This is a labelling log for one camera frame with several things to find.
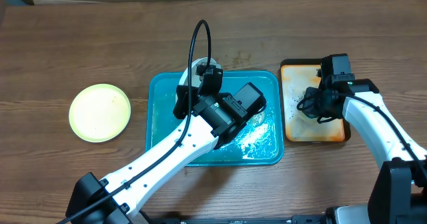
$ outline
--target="blue tray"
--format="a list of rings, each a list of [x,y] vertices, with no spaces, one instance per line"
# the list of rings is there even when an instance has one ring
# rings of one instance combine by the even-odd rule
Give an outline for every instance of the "blue tray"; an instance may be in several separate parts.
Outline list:
[[[173,116],[176,86],[182,73],[161,73],[149,85],[145,151],[167,137],[181,122]],[[285,153],[279,83],[268,71],[224,71],[221,92],[236,93],[252,82],[266,97],[267,108],[253,116],[229,144],[210,151],[188,167],[271,165]]]

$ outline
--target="wooden table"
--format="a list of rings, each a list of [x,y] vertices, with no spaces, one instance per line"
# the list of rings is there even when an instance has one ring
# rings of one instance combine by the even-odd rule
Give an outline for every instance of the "wooden table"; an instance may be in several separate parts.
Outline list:
[[[195,24],[225,70],[277,74],[286,58],[348,53],[358,78],[427,147],[427,0],[241,0],[9,7],[0,31],[0,222],[54,223],[75,182],[144,153],[148,87],[182,71]],[[195,58],[205,57],[202,31]],[[119,138],[80,140],[73,98],[112,83],[131,99]],[[287,217],[367,202],[378,168],[353,130],[345,144],[285,143],[276,165],[185,168],[144,206],[153,216]]]

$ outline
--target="pale yellow bowl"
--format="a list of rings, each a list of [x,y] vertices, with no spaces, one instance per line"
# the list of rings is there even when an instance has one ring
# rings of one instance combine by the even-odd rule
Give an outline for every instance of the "pale yellow bowl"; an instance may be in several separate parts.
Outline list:
[[[79,93],[69,108],[69,124],[85,141],[100,143],[119,135],[131,117],[126,94],[109,84],[92,85]]]

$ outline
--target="round plate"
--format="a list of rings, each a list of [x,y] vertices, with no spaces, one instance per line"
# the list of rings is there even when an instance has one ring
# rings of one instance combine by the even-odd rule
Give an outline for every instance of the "round plate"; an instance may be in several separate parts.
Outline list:
[[[79,93],[69,108],[69,124],[85,141],[100,143],[119,135],[131,117],[126,94],[109,84],[96,84]]]

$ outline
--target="wooden tabletop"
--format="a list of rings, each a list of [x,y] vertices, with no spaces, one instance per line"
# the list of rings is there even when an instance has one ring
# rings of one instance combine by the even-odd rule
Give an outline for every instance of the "wooden tabletop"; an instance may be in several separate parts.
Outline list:
[[[277,74],[287,58],[348,53],[413,140],[427,147],[427,0],[242,0],[8,7],[0,30],[0,223],[54,223],[75,182],[144,153],[150,80],[186,67],[195,24],[225,70]],[[202,31],[195,58],[207,55]],[[131,99],[117,139],[68,123],[73,98],[111,83]],[[184,168],[144,206],[152,217],[289,217],[367,202],[378,174],[352,130],[343,144],[289,143],[260,167]]]

